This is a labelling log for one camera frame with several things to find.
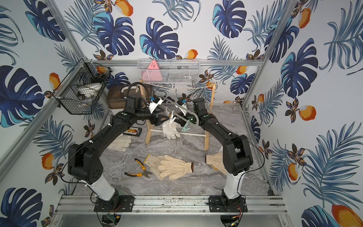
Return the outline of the grey multi-clip hanger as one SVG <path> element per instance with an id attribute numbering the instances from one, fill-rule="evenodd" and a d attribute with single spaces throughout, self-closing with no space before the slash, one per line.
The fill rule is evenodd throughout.
<path id="1" fill-rule="evenodd" d="M 161 92 L 162 94 L 160 95 L 160 97 L 163 99 L 163 108 L 165 109 L 165 112 L 174 112 L 174 114 L 177 114 L 180 116 L 180 112 L 181 110 L 179 108 L 181 108 L 180 105 L 177 104 L 177 101 L 179 100 L 178 97 L 176 98 L 172 98 L 171 95 L 170 95 L 170 92 L 171 91 L 174 91 L 175 94 L 177 95 L 178 93 L 178 89 L 174 88 L 174 86 L 172 84 L 155 84 L 153 85 L 153 87 L 157 88 L 159 92 Z M 182 131 L 185 132 L 187 130 L 189 130 L 189 127 L 191 125 L 195 125 L 195 126 L 199 126 L 199 123 L 200 123 L 200 120 L 197 116 L 197 114 L 189 108 L 189 104 L 187 102 L 187 98 L 188 96 L 186 96 L 185 98 L 182 98 L 182 99 L 185 99 L 186 100 L 186 104 L 187 104 L 187 107 L 188 107 L 188 110 L 187 112 L 194 115 L 196 117 L 196 124 L 189 124 L 189 122 L 187 122 L 187 124 L 185 126 L 183 126 L 183 129 Z"/>

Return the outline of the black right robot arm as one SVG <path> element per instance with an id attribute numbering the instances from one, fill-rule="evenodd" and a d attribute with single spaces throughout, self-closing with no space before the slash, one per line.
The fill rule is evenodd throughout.
<path id="1" fill-rule="evenodd" d="M 253 157 L 248 138 L 238 135 L 209 113 L 204 99 L 193 100 L 193 113 L 180 113 L 176 122 L 181 126 L 192 123 L 213 135 L 222 145 L 222 163 L 227 171 L 227 180 L 219 201 L 211 202 L 209 206 L 224 209 L 226 212 L 236 212 L 244 208 L 245 199 L 242 198 L 241 184 L 246 173 L 253 164 Z"/>

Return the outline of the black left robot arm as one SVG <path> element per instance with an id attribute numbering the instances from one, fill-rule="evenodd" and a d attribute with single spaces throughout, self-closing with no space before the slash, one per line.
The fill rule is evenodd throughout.
<path id="1" fill-rule="evenodd" d="M 106 127 L 88 141 L 69 147 L 68 173 L 95 193 L 95 212 L 115 211 L 122 205 L 119 193 L 103 175 L 100 157 L 106 148 L 137 121 L 149 120 L 159 126 L 169 120 L 159 111 L 151 112 L 148 107 L 144 108 L 146 105 L 141 97 L 127 97 L 124 110 L 113 116 Z"/>

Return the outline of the white glove yellow cuff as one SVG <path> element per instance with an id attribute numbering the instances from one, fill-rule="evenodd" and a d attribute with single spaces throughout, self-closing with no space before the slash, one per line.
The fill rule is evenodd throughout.
<path id="1" fill-rule="evenodd" d="M 178 123 L 175 122 L 176 117 L 173 117 L 162 125 L 163 135 L 169 140 L 175 140 L 176 138 L 180 138 L 181 135 L 177 131 L 177 127 L 180 127 Z"/>

